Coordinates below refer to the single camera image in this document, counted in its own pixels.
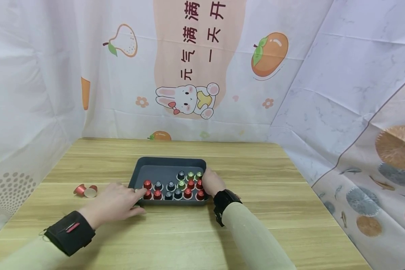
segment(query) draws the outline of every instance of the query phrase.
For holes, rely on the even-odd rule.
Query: peach-colored banner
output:
[[[156,101],[171,114],[209,119],[226,93],[246,0],[154,0]]]

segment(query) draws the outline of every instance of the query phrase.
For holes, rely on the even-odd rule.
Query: dark gray tray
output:
[[[165,196],[166,185],[173,181],[178,183],[176,178],[179,171],[184,171],[185,174],[192,171],[196,174],[197,171],[205,173],[207,164],[202,159],[175,159],[171,157],[141,157],[138,159],[135,170],[133,171],[132,178],[129,182],[129,188],[142,188],[143,182],[149,179],[154,185],[155,182],[160,181],[163,184],[162,195]],[[208,201],[208,196],[205,196],[203,201],[196,199],[198,190],[195,188],[192,191],[192,198],[181,199],[179,201],[173,199],[166,201],[164,199],[140,199],[138,204],[143,205],[205,205]]]

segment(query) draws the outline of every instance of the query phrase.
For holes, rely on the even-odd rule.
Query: white curtain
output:
[[[384,134],[405,141],[405,0],[0,1],[0,229],[80,137],[271,142],[403,270]]]

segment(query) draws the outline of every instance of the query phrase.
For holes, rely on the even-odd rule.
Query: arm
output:
[[[135,192],[133,188],[126,188],[120,183],[111,183],[96,199],[78,212],[89,227],[97,230],[106,222],[144,214],[143,208],[133,206],[145,191],[146,189],[142,188]],[[47,236],[40,235],[1,261],[0,270],[54,270],[68,258],[69,256],[56,247]]]
[[[209,168],[205,171],[202,184],[211,196],[226,189],[223,180]],[[244,205],[239,202],[229,204],[223,211],[222,223],[231,232],[250,269],[296,270],[276,238]]]

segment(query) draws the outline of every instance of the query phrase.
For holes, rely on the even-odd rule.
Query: beige sleeve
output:
[[[244,205],[228,205],[222,223],[231,231],[249,269],[296,270],[276,238]]]
[[[46,236],[38,236],[1,261],[0,270],[54,270],[68,258]]]

